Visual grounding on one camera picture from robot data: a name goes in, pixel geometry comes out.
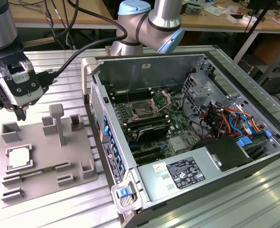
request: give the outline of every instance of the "table leg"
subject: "table leg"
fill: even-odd
[[[245,52],[249,49],[249,47],[251,46],[251,44],[253,43],[253,41],[255,40],[255,38],[257,37],[258,34],[259,34],[259,32],[257,32],[257,31],[253,32],[250,35],[250,37],[246,40],[246,42],[244,43],[244,45],[242,46],[242,48],[239,50],[238,54],[234,58],[235,63],[238,64],[238,62],[240,61],[242,56],[245,54]]]

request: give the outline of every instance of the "label sticker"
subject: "label sticker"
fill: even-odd
[[[30,79],[28,73],[26,73],[26,72],[12,75],[12,78],[16,84],[26,82]]]
[[[178,189],[184,189],[195,183],[205,180],[205,176],[193,157],[167,165]]]
[[[142,65],[142,69],[147,69],[147,68],[150,68],[151,64],[143,64]]]
[[[159,171],[162,171],[162,170],[166,170],[166,163],[165,163],[165,162],[162,162],[162,163],[153,165],[153,168],[154,168],[154,171],[155,171],[155,172],[159,172]]]

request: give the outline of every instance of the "blue cable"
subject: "blue cable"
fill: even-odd
[[[231,125],[231,127],[232,127],[234,130],[238,131],[238,132],[243,136],[242,131],[240,131],[238,128],[235,128],[235,127],[233,126],[233,123],[232,123],[232,115],[233,115],[233,114],[234,114],[234,113],[231,113],[231,114],[230,114],[230,117],[229,117],[230,125]],[[235,114],[239,114],[241,117],[243,117],[244,120],[245,120],[245,122],[246,122],[246,124],[247,124],[247,126],[248,126],[248,128],[249,128],[249,130],[250,130],[252,133],[256,133],[256,131],[251,127],[249,121],[247,120],[247,118],[245,117],[244,114],[239,113],[239,112],[235,112]]]

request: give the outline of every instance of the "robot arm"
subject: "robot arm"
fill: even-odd
[[[118,22],[126,28],[128,36],[114,42],[110,54],[142,54],[142,44],[160,54],[172,52],[184,35],[181,7],[182,0],[156,0],[153,10],[145,1],[123,1],[118,12]],[[116,35],[122,35],[122,31],[117,29]]]
[[[142,44],[158,53],[172,52],[181,41],[184,29],[180,27],[182,0],[156,0],[154,9],[140,0],[126,0],[119,10],[119,23],[128,36],[116,41],[111,55],[134,55],[143,52]],[[78,11],[75,7],[74,21]],[[117,30],[120,36],[123,31]],[[63,69],[76,55],[73,55]],[[8,0],[0,0],[0,109],[16,114],[18,120],[26,119],[26,109],[34,105],[48,90],[60,71],[36,73],[23,53],[23,46],[9,9]]]
[[[47,71],[35,73],[23,52],[8,0],[0,0],[0,109],[13,111],[18,120],[25,120],[28,105],[44,95],[54,78]]]

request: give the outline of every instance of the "wooden workbench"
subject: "wooden workbench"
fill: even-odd
[[[27,0],[29,3],[36,2],[38,0]],[[18,0],[10,0],[10,2],[18,3]],[[64,17],[63,7],[61,0],[54,0],[55,4],[61,16]],[[41,3],[41,10],[44,11],[44,4]],[[53,6],[48,1],[49,11],[52,14],[55,28],[63,28],[60,23]],[[243,14],[247,14],[249,11],[239,3],[235,3],[232,0],[228,0],[222,3],[224,6],[238,6]],[[79,0],[79,6],[105,17],[111,18],[107,8],[105,7],[102,0]],[[74,8],[66,3],[67,13],[69,20],[72,19]],[[40,13],[34,10],[26,9],[22,6],[10,5],[14,20],[17,27],[24,28],[48,28],[49,25],[46,21],[44,13]],[[246,50],[250,47],[252,42],[255,40],[259,33],[280,33],[280,25],[272,20],[273,16],[266,16],[266,20],[261,22],[256,30],[251,34],[248,41],[243,45],[242,49],[235,57],[235,61],[238,62],[244,55]],[[182,26],[186,31],[211,31],[211,32],[244,32],[245,26],[240,23],[232,23],[227,20],[226,15],[215,16],[209,12],[202,10],[200,16],[195,15],[182,15]],[[85,13],[79,12],[76,23],[73,28],[75,29],[115,29],[114,25],[105,22],[104,20],[92,17]]]
[[[29,3],[35,2],[37,0],[28,0]],[[10,0],[10,2],[13,3],[18,3],[18,0]],[[64,17],[63,13],[63,7],[61,0],[54,0],[54,2],[57,5],[57,8],[61,12],[61,16]],[[85,9],[88,9],[90,11],[93,11],[95,13],[98,13],[100,15],[103,15],[105,17],[111,18],[106,6],[104,5],[102,0],[79,0],[80,4],[79,6]],[[40,4],[41,9],[44,10],[44,5],[43,3]],[[54,20],[55,24],[60,23],[58,17],[56,16],[53,7],[48,1],[49,5],[49,11],[52,14],[52,18]],[[225,6],[238,6],[240,8],[240,11],[243,14],[247,14],[248,9],[243,7],[239,3],[235,3],[232,0],[228,0],[225,3],[222,3],[222,5]],[[45,23],[46,22],[46,16],[43,13],[26,9],[22,6],[15,6],[15,5],[10,5],[11,11],[14,17],[14,20],[17,22],[17,25],[19,22],[23,23]],[[74,13],[74,9],[66,3],[67,7],[67,13],[68,13],[68,18],[71,19]],[[261,31],[280,31],[280,25],[277,24],[272,20],[272,16],[267,16],[267,19],[264,22],[261,22],[257,29]],[[200,16],[195,16],[195,15],[188,15],[184,14],[182,15],[182,26],[185,27],[186,30],[193,30],[193,28],[198,28],[200,31],[203,31],[204,29],[213,29],[213,30],[224,30],[224,29],[229,29],[229,30],[244,30],[245,26],[240,24],[240,23],[232,23],[229,20],[227,20],[225,15],[220,15],[220,16],[215,16],[209,12],[202,11]],[[90,29],[90,25],[95,24],[101,25],[101,28],[103,29],[103,25],[109,24],[108,22],[105,22],[104,20],[92,17],[90,15],[87,15],[85,13],[79,12],[76,20],[76,26],[77,28],[78,24],[87,24],[88,28]]]

